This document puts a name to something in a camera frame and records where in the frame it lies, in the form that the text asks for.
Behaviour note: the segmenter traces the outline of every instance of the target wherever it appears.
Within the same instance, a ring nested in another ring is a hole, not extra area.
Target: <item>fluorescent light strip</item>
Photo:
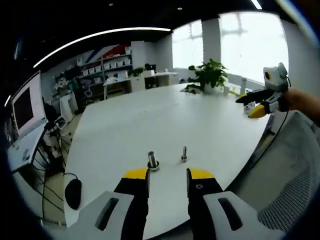
[[[47,58],[49,58],[50,56],[52,56],[53,54],[59,52],[60,50],[72,45],[72,44],[75,44],[77,42],[80,42],[82,40],[85,40],[85,39],[88,39],[88,38],[92,38],[92,37],[95,37],[95,36],[99,36],[99,35],[102,35],[102,34],[110,34],[110,33],[116,33],[116,32],[123,32],[123,31],[132,31],[132,30],[152,30],[152,31],[165,31],[165,32],[170,32],[171,29],[169,28],[162,28],[162,27],[125,27],[125,28],[118,28],[118,29],[112,29],[112,30],[107,30],[107,31],[101,31],[101,32],[97,32],[97,33],[94,33],[94,34],[91,34],[91,35],[88,35],[88,36],[84,36],[84,37],[81,37],[77,40],[74,40],[74,41],[71,41],[61,47],[59,47],[58,49],[54,50],[53,52],[49,53],[47,56],[45,56],[44,58],[42,58],[40,61],[38,61],[34,66],[33,68],[35,68],[36,66],[38,66],[40,63],[42,63],[44,60],[46,60]]]
[[[254,4],[256,9],[262,10],[262,7],[261,7],[260,3],[258,2],[258,0],[251,0],[251,2]]]
[[[7,106],[8,102],[9,102],[9,99],[11,98],[11,95],[8,96],[7,100],[5,101],[5,104],[4,106]]]

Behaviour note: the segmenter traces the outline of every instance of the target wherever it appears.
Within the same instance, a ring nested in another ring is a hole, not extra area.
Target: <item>plant pot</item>
[[[204,91],[203,92],[206,93],[206,94],[214,94],[215,88],[212,88],[210,83],[209,83],[209,84],[206,84],[204,86]]]

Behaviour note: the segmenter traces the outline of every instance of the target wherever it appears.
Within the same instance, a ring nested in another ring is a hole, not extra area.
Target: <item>green plant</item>
[[[200,86],[192,84],[188,85],[192,88],[198,88],[201,91],[205,90],[205,85],[210,84],[212,88],[224,86],[227,73],[224,71],[226,69],[220,62],[213,61],[211,58],[209,62],[203,63],[200,66],[189,66],[190,71],[194,71],[195,78],[188,78],[189,83],[200,83]]]
[[[143,67],[138,67],[128,71],[128,76],[130,77],[131,75],[133,75],[134,77],[138,77],[140,74],[142,74],[143,71],[144,71]]]

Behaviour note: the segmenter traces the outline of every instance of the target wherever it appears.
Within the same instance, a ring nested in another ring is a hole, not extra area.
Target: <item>white table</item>
[[[185,86],[126,94],[85,109],[66,166],[66,172],[82,181],[79,210],[104,191],[113,191],[127,171],[146,167],[149,151],[154,151],[160,170],[150,175],[144,239],[189,219],[186,168],[210,171],[223,190],[235,179],[255,150],[269,116],[249,119],[234,95],[180,92]],[[186,163],[181,162],[184,146]],[[64,187],[72,178],[65,176]],[[68,227],[77,221],[79,210],[64,202]]]
[[[48,121],[44,121],[8,148],[8,162],[12,173],[17,172],[26,165],[32,164],[38,143],[45,133],[47,123]]]

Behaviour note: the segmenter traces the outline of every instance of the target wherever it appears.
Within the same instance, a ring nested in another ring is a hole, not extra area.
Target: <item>shelf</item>
[[[110,91],[107,91],[106,94],[112,94],[114,92],[125,92],[125,90],[123,88],[116,88],[116,89],[112,89]]]
[[[89,86],[92,87],[92,86],[99,85],[99,84],[104,84],[104,83],[105,83],[105,82],[102,81],[102,82],[98,82],[98,83],[92,83],[92,84],[90,84]]]
[[[103,72],[110,72],[110,71],[113,71],[115,69],[121,69],[121,68],[126,68],[126,67],[132,67],[132,64],[123,65],[123,66],[117,66],[117,67],[114,67],[114,68],[110,68],[110,69],[102,70],[102,71],[99,71],[99,72],[91,73],[91,74],[88,74],[88,75],[85,75],[85,76],[80,76],[79,79],[86,79],[86,78],[88,78],[90,76],[93,77],[94,75],[101,74]]]
[[[103,73],[103,71],[98,71],[98,72],[94,72],[94,73],[91,73],[91,74],[88,74],[85,76],[80,76],[79,79],[85,79],[87,77],[94,76],[94,75],[101,74],[101,73]]]
[[[116,59],[116,58],[128,57],[128,56],[131,56],[131,53],[130,54],[122,54],[119,56],[105,57],[105,58],[102,58],[102,60],[104,61],[104,60],[110,60],[110,59]],[[83,68],[83,67],[91,65],[91,64],[100,63],[100,62],[101,62],[101,59],[93,61],[93,62],[85,63],[82,66],[80,66],[80,68]]]
[[[106,58],[103,58],[102,60],[104,61],[104,60],[116,59],[116,58],[127,57],[127,56],[131,56],[131,53],[130,54],[122,54],[119,56],[106,57]]]
[[[121,68],[126,68],[126,67],[132,67],[132,64],[130,64],[130,65],[123,65],[123,66],[117,66],[117,67],[114,67],[114,68],[106,69],[106,70],[104,70],[104,71],[105,71],[105,72],[109,72],[109,71],[112,71],[112,70],[115,70],[115,69],[121,69]]]

